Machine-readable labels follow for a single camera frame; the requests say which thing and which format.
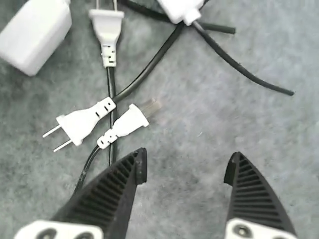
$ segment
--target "gray carpet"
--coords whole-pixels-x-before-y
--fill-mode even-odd
[[[0,30],[23,0],[0,1]],[[264,174],[301,239],[319,238],[318,1],[212,0],[203,20],[237,27],[212,33],[235,59],[261,78],[296,91],[293,97],[251,83],[186,29],[136,93],[119,105],[157,98],[148,128],[119,140],[119,157],[145,147],[147,184],[137,190],[128,239],[222,239],[231,187],[229,157],[243,152]],[[156,8],[154,1],[148,6]],[[11,239],[36,219],[48,219],[71,196],[104,120],[80,147],[52,149],[63,131],[42,139],[55,118],[91,106],[107,92],[106,71],[88,10],[72,1],[72,30],[36,77],[0,61],[0,232]],[[126,8],[118,50],[117,89],[144,68],[173,26]],[[89,179],[106,168],[96,159]]]

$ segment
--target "power adapter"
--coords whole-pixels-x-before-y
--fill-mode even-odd
[[[29,0],[0,33],[0,57],[29,76],[38,73],[72,25],[70,0]]]
[[[201,17],[199,9],[204,5],[204,0],[158,0],[172,23],[184,21],[190,26]]]

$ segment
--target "metal rivet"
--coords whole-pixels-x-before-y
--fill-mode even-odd
[[[94,239],[91,233],[82,233],[76,237],[76,239]]]
[[[49,228],[40,232],[40,234],[37,236],[36,239],[54,239],[55,235],[56,235],[56,230]]]
[[[248,227],[245,225],[236,225],[233,229],[234,233],[243,237],[243,238],[251,238],[252,233]]]

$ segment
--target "black power cord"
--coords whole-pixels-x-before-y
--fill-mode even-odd
[[[116,95],[116,88],[115,88],[115,68],[114,67],[107,67],[106,68],[106,73],[107,73],[107,80],[108,80],[108,88],[109,88],[109,94],[111,98],[114,98]],[[118,118],[118,110],[115,108],[111,112],[110,116],[110,127],[113,127],[114,122]],[[109,149],[109,166],[111,163],[116,162],[116,157],[117,157],[117,142],[115,141],[110,145]]]
[[[150,17],[154,20],[158,20],[158,21],[163,21],[163,22],[167,22],[167,23],[171,23],[170,19],[168,18],[168,16],[166,14],[154,11],[152,9],[149,9],[143,5],[139,5],[136,2],[133,2],[131,0],[119,0],[119,3],[121,3],[122,5],[126,6],[127,8],[136,11],[137,13],[144,15],[146,17]],[[201,23],[202,27],[205,30],[210,30],[210,31],[218,31],[218,32],[223,32],[223,33],[228,33],[228,34],[235,34],[236,33],[236,28],[234,27],[229,27],[229,26],[222,26],[222,25],[216,25],[216,24],[211,24],[211,23]]]
[[[234,69],[236,69],[238,72],[246,76],[249,80],[252,82],[255,82],[258,85],[261,85],[265,88],[268,88],[273,91],[277,91],[280,93],[283,93],[288,96],[293,96],[295,93],[286,90],[284,88],[281,88],[279,86],[272,85],[268,82],[263,81],[262,79],[254,76],[252,73],[250,73],[247,69],[245,69],[242,65],[240,65],[237,61],[235,61],[230,55],[228,55],[219,45],[216,41],[214,41],[213,38],[208,35],[208,33],[203,29],[201,24],[198,21],[193,22],[193,26],[196,29],[196,31],[203,37],[203,39],[208,43],[208,45],[216,51],[216,53],[223,58],[229,65],[231,65]]]
[[[127,97],[129,94],[131,94],[146,78],[147,76],[153,71],[155,66],[161,61],[161,59],[165,56],[167,51],[172,47],[172,45],[176,42],[178,37],[181,35],[185,25],[184,23],[179,23],[173,33],[169,36],[169,38],[166,40],[166,42],[163,44],[163,46],[160,48],[160,50],[156,53],[156,55],[153,57],[153,59],[148,63],[148,65],[141,71],[141,73],[124,89],[122,90],[118,95],[116,95],[113,98],[113,101],[117,104],[121,100],[123,100],[125,97]],[[107,75],[108,75],[108,81],[113,81],[114,77],[114,69],[107,68]],[[88,157],[84,168],[81,172],[80,178],[77,182],[77,185],[74,189],[73,195],[75,195],[79,190],[82,189],[86,174],[94,160],[94,157],[98,154],[100,151],[100,147],[96,146],[93,151],[91,152],[90,156]],[[113,149],[113,151],[110,151],[110,157],[112,159],[116,160],[116,148]]]
[[[160,50],[156,53],[153,59],[147,64],[147,66],[142,70],[142,72],[133,80],[124,90],[122,90],[118,95],[113,98],[113,101],[117,104],[130,93],[132,93],[152,72],[155,66],[161,61],[170,47],[176,42],[178,37],[181,35],[185,25],[184,23],[179,23],[175,28],[174,32],[169,36]]]
[[[84,184],[84,180],[86,178],[86,174],[90,169],[90,166],[95,158],[95,156],[101,151],[99,146],[96,146],[93,151],[91,152],[90,156],[88,157],[88,159],[86,160],[86,163],[84,165],[84,168],[81,172],[80,178],[75,186],[75,189],[73,191],[73,195],[75,195],[78,191],[80,191],[83,187]]]

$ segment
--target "white plastic part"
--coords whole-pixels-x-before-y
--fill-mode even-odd
[[[116,104],[110,97],[107,97],[88,109],[74,111],[66,116],[61,115],[56,118],[59,125],[45,133],[43,137],[47,137],[59,128],[62,128],[70,140],[54,149],[54,152],[64,148],[70,143],[79,146],[82,144],[83,139],[92,132],[98,121],[115,108]]]
[[[29,0],[0,33],[0,57],[34,76],[72,25],[70,0]]]
[[[182,20],[190,26],[201,17],[199,9],[204,5],[204,0],[158,0],[172,23]]]
[[[147,127],[149,124],[142,111],[137,106],[131,104],[129,110],[115,121],[113,128],[106,131],[97,140],[97,144],[101,149],[105,149],[119,137],[127,136],[138,128],[142,126]]]
[[[37,239],[37,238],[103,239],[103,231],[99,227],[90,226],[90,225],[51,222],[51,221],[35,221],[21,228],[17,232],[17,234],[14,236],[14,239]]]
[[[121,34],[124,12],[92,9],[89,17],[101,43],[103,66],[116,67],[116,44]]]
[[[249,230],[248,235],[240,235],[239,228],[247,228]],[[267,227],[261,224],[252,223],[243,219],[234,218],[227,222],[225,239],[297,239],[297,237],[291,233]]]

